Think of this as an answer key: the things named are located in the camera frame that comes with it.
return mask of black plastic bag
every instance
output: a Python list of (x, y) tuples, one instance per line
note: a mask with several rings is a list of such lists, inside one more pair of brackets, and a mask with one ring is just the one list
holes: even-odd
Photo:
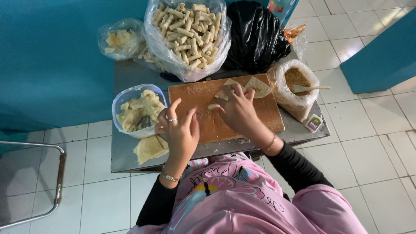
[(226, 66), (264, 73), (291, 52), (279, 20), (260, 3), (233, 2), (227, 7), (227, 16), (232, 22), (232, 43)]

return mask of stainless steel table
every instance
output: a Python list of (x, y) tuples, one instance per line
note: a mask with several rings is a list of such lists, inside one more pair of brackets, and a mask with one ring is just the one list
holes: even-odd
[[(288, 56), (281, 60), (293, 59)], [(162, 79), (159, 72), (152, 71), (138, 63), (127, 60), (115, 62), (114, 65), (114, 90), (113, 96), (116, 97), (121, 91), (140, 84), (154, 84), (163, 90), (166, 101), (169, 103), (168, 86), (177, 85), (177, 82), (170, 82)], [(280, 114), (285, 124), (286, 130), (277, 135), (292, 146), (316, 140), (330, 135), (328, 126), (324, 122), (318, 131), (311, 133), (292, 115), (283, 108), (279, 108)], [(321, 116), (321, 110), (315, 102), (309, 115), (316, 114)], [(118, 131), (113, 123), (113, 135), (111, 141), (111, 172), (160, 172), (163, 163), (166, 162), (168, 154), (156, 159), (146, 161), (139, 165), (137, 155), (133, 149), (139, 143), (139, 139), (132, 138)], [(223, 155), (233, 152), (253, 150), (256, 146), (247, 139), (235, 139), (217, 143), (198, 145), (192, 159), (205, 158), (214, 155)]]

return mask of metal chair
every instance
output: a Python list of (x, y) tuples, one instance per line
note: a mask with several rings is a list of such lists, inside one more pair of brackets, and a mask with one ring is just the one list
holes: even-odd
[(37, 215), (37, 216), (27, 218), (27, 219), (18, 220), (18, 221), (13, 222), (13, 223), (0, 225), (0, 229), (4, 229), (4, 228), (8, 228), (8, 227), (14, 227), (16, 225), (32, 222), (32, 221), (35, 221), (35, 220), (38, 220), (38, 219), (45, 218), (46, 216), (49, 216), (50, 214), (52, 214), (58, 208), (59, 204), (61, 203), (61, 199), (62, 199), (62, 179), (64, 177), (65, 160), (66, 160), (66, 157), (67, 157), (67, 155), (65, 154), (65, 151), (61, 147), (59, 147), (57, 145), (53, 145), (53, 144), (30, 143), (30, 142), (12, 142), (12, 141), (1, 141), (1, 140), (0, 140), (0, 144), (19, 144), (19, 145), (51, 147), (51, 148), (55, 148), (55, 149), (59, 150), (59, 152), (60, 152), (58, 179), (57, 179), (57, 182), (56, 182), (55, 200), (54, 200), (54, 205), (53, 205), (52, 209), (50, 211), (48, 211), (47, 213), (44, 213), (44, 214), (41, 214), (41, 215)]

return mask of small box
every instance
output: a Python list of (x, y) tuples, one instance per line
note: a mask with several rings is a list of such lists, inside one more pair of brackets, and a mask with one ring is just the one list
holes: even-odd
[(321, 126), (322, 122), (323, 120), (319, 116), (313, 114), (306, 122), (305, 127), (311, 130), (311, 132), (316, 132), (316, 130), (318, 130), (318, 128)]

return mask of gold bracelet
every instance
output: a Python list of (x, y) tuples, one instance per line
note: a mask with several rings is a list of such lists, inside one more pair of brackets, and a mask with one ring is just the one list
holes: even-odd
[(274, 134), (272, 143), (270, 144), (270, 146), (266, 150), (263, 150), (263, 151), (269, 151), (276, 144), (276, 141), (277, 141), (277, 135)]

